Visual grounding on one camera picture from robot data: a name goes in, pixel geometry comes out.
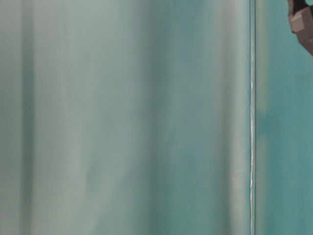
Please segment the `dark gripper finger tip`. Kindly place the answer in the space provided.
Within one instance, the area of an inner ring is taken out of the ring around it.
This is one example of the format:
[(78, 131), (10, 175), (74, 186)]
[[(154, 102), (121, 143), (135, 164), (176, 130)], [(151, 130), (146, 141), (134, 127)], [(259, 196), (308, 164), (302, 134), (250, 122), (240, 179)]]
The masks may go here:
[(291, 32), (297, 36), (301, 46), (313, 54), (313, 6), (305, 0), (288, 0), (288, 19)]

